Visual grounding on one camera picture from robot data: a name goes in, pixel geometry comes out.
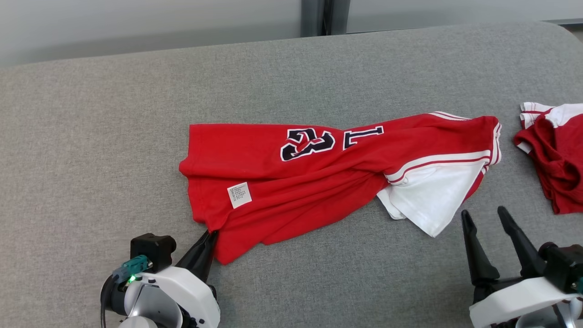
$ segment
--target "printed number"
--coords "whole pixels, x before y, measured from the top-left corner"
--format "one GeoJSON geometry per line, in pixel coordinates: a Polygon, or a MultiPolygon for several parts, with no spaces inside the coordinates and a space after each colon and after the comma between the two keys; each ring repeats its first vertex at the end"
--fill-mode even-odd
{"type": "MultiPolygon", "coordinates": [[[[366,137],[368,135],[380,135],[384,132],[382,126],[364,131],[345,131],[342,150],[347,150],[349,147],[358,144],[358,141],[355,140],[356,138],[366,137]]],[[[334,144],[336,143],[334,136],[330,132],[324,131],[318,137],[313,128],[289,129],[287,131],[287,141],[288,143],[281,148],[280,153],[284,162],[312,153],[328,151],[334,148],[334,144]]]]}
{"type": "Polygon", "coordinates": [[[379,135],[383,134],[385,131],[382,129],[382,126],[375,127],[374,129],[365,130],[365,131],[345,131],[344,132],[344,144],[342,150],[348,149],[348,147],[352,147],[358,144],[357,141],[353,141],[353,139],[366,137],[367,135],[379,135]]]}
{"type": "Polygon", "coordinates": [[[334,147],[336,140],[330,132],[324,131],[322,136],[317,138],[316,131],[313,128],[296,129],[287,131],[288,142],[282,147],[281,157],[282,161],[300,158],[315,152],[325,152],[334,147]],[[308,141],[307,144],[300,146],[304,138],[308,141]]]}

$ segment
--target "red and white clothing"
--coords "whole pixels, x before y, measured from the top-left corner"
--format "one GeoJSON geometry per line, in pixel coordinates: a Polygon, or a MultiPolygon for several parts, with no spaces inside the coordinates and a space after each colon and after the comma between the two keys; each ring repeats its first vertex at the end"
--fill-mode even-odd
{"type": "Polygon", "coordinates": [[[305,125],[196,124],[187,158],[193,218],[219,230],[227,264],[341,220],[379,196],[391,217],[431,236],[501,159],[495,117],[443,112],[349,130],[305,125]]]}
{"type": "Polygon", "coordinates": [[[583,212],[583,104],[523,103],[514,144],[534,161],[556,214],[583,212]]]}

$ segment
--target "cable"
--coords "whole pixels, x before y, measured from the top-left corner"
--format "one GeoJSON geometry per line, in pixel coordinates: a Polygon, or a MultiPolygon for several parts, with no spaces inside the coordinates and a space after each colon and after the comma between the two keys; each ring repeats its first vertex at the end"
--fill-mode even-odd
{"type": "Polygon", "coordinates": [[[104,297],[101,298],[101,328],[107,328],[106,324],[106,299],[111,295],[111,291],[113,290],[115,281],[117,280],[118,275],[111,275],[110,280],[107,285],[104,287],[106,293],[104,297]]]}

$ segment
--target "white wall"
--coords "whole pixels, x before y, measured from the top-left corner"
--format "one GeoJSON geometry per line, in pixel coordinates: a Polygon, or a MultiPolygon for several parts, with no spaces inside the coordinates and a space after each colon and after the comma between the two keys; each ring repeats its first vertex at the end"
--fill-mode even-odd
{"type": "Polygon", "coordinates": [[[300,36],[300,0],[0,0],[0,66],[300,36]]]}
{"type": "Polygon", "coordinates": [[[583,23],[583,0],[351,0],[347,32],[571,19],[583,23]]]}

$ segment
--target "care label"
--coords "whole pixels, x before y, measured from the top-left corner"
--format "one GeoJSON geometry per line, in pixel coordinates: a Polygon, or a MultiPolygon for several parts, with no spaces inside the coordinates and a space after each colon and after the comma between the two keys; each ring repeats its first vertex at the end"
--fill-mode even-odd
{"type": "Polygon", "coordinates": [[[251,201],[251,193],[249,192],[247,182],[229,187],[227,188],[227,192],[229,193],[229,198],[231,199],[233,208],[237,208],[251,201]]]}

